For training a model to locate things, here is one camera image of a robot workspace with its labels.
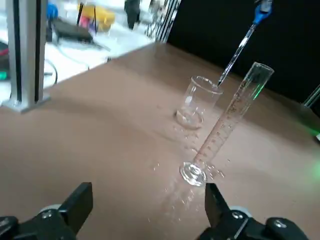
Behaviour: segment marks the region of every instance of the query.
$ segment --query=brown table surface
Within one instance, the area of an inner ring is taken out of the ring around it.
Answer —
[[[175,138],[173,112],[190,76],[221,72],[155,44],[58,84],[51,101],[26,114],[2,107],[0,215],[26,220],[91,181],[94,208],[80,239],[195,239],[208,226],[204,189],[181,180],[192,152]],[[216,116],[237,79],[224,82]],[[214,160],[225,174],[216,183],[229,205],[262,222],[289,218],[315,240],[320,146],[274,96],[264,89],[227,140]]]

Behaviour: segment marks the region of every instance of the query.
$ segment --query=pipette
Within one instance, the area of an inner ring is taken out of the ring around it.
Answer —
[[[258,24],[263,19],[267,18],[271,14],[271,11],[272,11],[272,0],[262,0],[261,3],[255,8],[253,23],[252,23],[250,29],[248,30],[248,32],[246,33],[246,35],[244,36],[244,38],[242,39],[242,41],[240,42],[239,47],[237,48],[237,50],[235,51],[235,54],[231,58],[231,61],[226,66],[225,70],[223,71],[223,73],[222,73],[222,75],[221,75],[221,77],[220,77],[220,79],[218,81],[218,84],[217,84],[218,86],[220,84],[222,84],[223,81],[225,80],[226,76],[228,75],[228,73],[230,72],[231,68],[235,64],[238,56],[240,55],[241,51],[246,46],[249,38],[254,33],[256,27],[258,26]]]

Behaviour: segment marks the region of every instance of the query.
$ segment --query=cylinder base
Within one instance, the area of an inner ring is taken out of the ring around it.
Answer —
[[[200,187],[207,181],[205,172],[191,162],[184,162],[183,165],[180,166],[180,173],[183,179],[192,186]]]

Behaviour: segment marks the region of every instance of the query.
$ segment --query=glass beaker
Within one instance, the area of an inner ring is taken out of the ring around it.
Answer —
[[[237,123],[264,88],[274,70],[255,62],[241,82],[228,108],[222,113],[192,162],[184,162],[180,173],[193,186],[203,185],[212,176],[211,162]]]
[[[175,113],[176,121],[186,130],[197,130],[203,126],[206,114],[218,101],[222,90],[203,76],[193,76],[183,97],[182,105]]]

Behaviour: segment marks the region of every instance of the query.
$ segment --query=black backdrop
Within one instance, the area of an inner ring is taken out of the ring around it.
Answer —
[[[182,0],[168,43],[225,67],[254,19],[254,0]],[[275,70],[267,87],[302,103],[320,83],[320,2],[275,0],[232,68]]]

